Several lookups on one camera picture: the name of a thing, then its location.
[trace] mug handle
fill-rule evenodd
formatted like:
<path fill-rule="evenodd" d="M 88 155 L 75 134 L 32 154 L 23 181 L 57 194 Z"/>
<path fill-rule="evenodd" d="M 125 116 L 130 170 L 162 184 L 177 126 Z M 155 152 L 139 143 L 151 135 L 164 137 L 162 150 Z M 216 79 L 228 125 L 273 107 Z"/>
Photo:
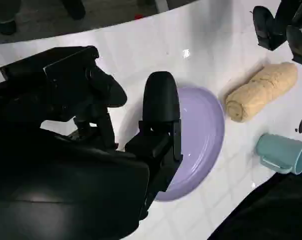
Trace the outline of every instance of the mug handle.
<path fill-rule="evenodd" d="M 289 168 L 282 168 L 278 165 L 275 165 L 274 163 L 271 163 L 267 160 L 265 160 L 265 158 L 261 157 L 261 164 L 268 167 L 269 169 L 272 169 L 273 171 L 276 171 L 277 173 L 281 173 L 281 174 L 288 174 L 289 172 L 292 171 L 293 167 L 289 167 Z"/>

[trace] white table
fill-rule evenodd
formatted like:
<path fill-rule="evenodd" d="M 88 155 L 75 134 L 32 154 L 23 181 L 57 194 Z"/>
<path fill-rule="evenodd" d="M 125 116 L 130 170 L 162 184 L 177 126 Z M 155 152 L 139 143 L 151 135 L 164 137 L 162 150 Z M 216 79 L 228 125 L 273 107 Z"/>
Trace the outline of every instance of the white table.
<path fill-rule="evenodd" d="M 94 45 L 97 64 L 123 86 L 127 104 L 111 109 L 121 146 L 134 134 L 146 79 L 153 71 L 171 72 L 179 85 L 210 89 L 221 100 L 266 62 L 290 61 L 287 43 L 274 52 L 257 46 L 252 15 L 256 5 L 273 14 L 280 0 L 200 0 L 165 13 L 103 29 L 31 42 L 0 45 L 0 66 L 52 47 Z M 227 215 L 274 172 L 259 165 L 254 145 L 269 131 L 302 140 L 302 65 L 297 84 L 247 123 L 226 118 L 221 154 L 204 182 L 188 196 L 154 202 L 149 216 L 129 240 L 206 239 Z M 45 127 L 69 133 L 75 126 L 47 122 Z"/>

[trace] white tile surface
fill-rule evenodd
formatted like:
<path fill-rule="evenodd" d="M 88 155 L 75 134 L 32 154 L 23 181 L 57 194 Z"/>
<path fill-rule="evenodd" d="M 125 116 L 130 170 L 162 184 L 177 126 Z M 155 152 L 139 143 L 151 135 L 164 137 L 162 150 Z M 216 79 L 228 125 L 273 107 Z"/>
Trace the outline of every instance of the white tile surface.
<path fill-rule="evenodd" d="M 213 228 L 216 229 L 227 216 L 229 216 L 234 208 L 235 205 L 232 201 L 231 194 L 228 193 L 209 214 Z"/>
<path fill-rule="evenodd" d="M 185 236 L 204 215 L 205 209 L 200 192 L 194 191 L 170 214 L 170 220 L 175 225 L 179 235 Z"/>
<path fill-rule="evenodd" d="M 215 170 L 212 176 L 203 181 L 199 188 L 206 207 L 209 210 L 214 208 L 230 188 L 226 169 Z"/>
<path fill-rule="evenodd" d="M 152 231 L 145 235 L 145 240 L 176 240 L 167 219 L 161 221 Z"/>
<path fill-rule="evenodd" d="M 246 176 L 231 191 L 233 203 L 239 205 L 254 189 L 255 184 L 253 184 L 251 174 L 247 172 Z"/>
<path fill-rule="evenodd" d="M 230 158 L 227 164 L 227 175 L 231 187 L 236 187 L 252 168 L 251 157 L 243 151 Z"/>
<path fill-rule="evenodd" d="M 183 240 L 205 240 L 212 234 L 212 223 L 208 215 L 204 215 L 196 225 L 188 231 Z"/>

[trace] light blue cup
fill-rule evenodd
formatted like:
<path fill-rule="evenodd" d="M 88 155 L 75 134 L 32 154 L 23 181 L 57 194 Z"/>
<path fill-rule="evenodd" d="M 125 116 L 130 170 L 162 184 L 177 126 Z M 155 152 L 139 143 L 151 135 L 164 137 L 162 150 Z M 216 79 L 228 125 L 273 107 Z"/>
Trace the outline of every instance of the light blue cup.
<path fill-rule="evenodd" d="M 269 169 L 281 174 L 302 173 L 302 141 L 266 133 L 260 137 L 255 151 L 261 164 Z"/>

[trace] black chair leg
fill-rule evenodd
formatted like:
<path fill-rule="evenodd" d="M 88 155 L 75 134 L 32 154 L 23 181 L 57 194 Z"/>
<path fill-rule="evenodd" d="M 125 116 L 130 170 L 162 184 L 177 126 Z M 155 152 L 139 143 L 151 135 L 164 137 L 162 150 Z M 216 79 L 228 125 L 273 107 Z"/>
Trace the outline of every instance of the black chair leg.
<path fill-rule="evenodd" d="M 83 19 L 86 12 L 82 0 L 62 0 L 62 3 L 68 14 L 74 20 Z"/>
<path fill-rule="evenodd" d="M 3 35 L 13 35 L 17 31 L 16 22 L 9 21 L 7 23 L 0 23 L 0 33 Z"/>

